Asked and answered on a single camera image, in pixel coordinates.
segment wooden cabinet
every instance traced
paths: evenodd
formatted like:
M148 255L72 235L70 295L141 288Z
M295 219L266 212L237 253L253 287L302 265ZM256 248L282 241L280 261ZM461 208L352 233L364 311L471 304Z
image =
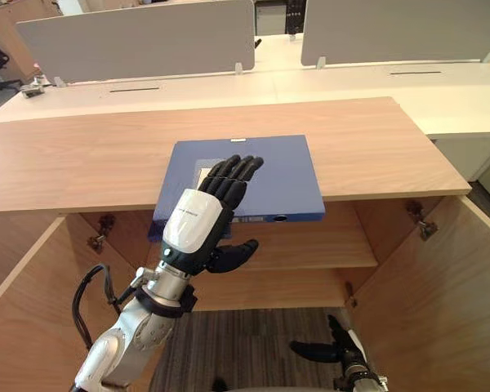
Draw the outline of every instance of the wooden cabinet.
M34 68L36 60L16 31L16 23L58 15L50 0L15 0L0 7L0 49L10 58L6 68L0 70L2 78L28 82L38 72Z
M0 144L23 157L23 166L13 157L0 164L0 194L24 184L24 197L2 198L0 208L67 213L0 286L0 390L69 387L85 356L70 317L74 289L101 261L111 265L117 292L136 267L157 264L158 245L145 235L174 141L246 130L307 135L327 215L235 224L233 241L256 237L260 251L242 269L193 278L195 309L345 306L391 390L490 390L490 220L388 99L0 124ZM21 167L38 186L16 178ZM439 227L426 241L407 212L410 200ZM106 212L118 222L97 255L86 242ZM116 319L101 296L91 287L83 302L94 336Z

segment blue binder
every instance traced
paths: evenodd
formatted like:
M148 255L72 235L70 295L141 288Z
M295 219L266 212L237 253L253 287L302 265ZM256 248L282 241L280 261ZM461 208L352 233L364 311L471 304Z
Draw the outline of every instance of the blue binder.
M183 190L198 188L216 163L234 154L260 156L265 163L248 183L247 193L236 208L233 221L322 220L325 206L305 136L180 141L172 151L154 210L149 240L161 239L163 228Z

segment open cabinet door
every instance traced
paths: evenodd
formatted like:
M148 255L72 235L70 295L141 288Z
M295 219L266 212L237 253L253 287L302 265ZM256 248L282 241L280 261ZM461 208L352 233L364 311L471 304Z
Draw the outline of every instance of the open cabinet door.
M348 305L354 329L390 391L490 392L490 220L445 198Z

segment cabinet side panel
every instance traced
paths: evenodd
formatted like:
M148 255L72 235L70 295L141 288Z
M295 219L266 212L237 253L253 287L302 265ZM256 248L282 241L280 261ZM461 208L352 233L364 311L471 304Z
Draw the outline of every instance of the cabinet side panel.
M356 294L350 312L392 390L490 391L490 220L445 198Z
M0 284L56 216L55 212L0 214Z
M0 391L68 390L86 357L71 317L83 275L110 265L120 293L134 269L109 245L97 255L87 245L94 230L79 215L56 218L0 287ZM106 303L103 279L93 279L81 312L96 339L117 315Z

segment gray partition panel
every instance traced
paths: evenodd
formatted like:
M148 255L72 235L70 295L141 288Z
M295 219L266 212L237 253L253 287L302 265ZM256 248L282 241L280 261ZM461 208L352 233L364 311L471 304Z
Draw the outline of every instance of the gray partition panel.
M490 0L308 0L301 63L483 59Z
M17 25L50 80L204 74L254 67L252 0L92 12Z

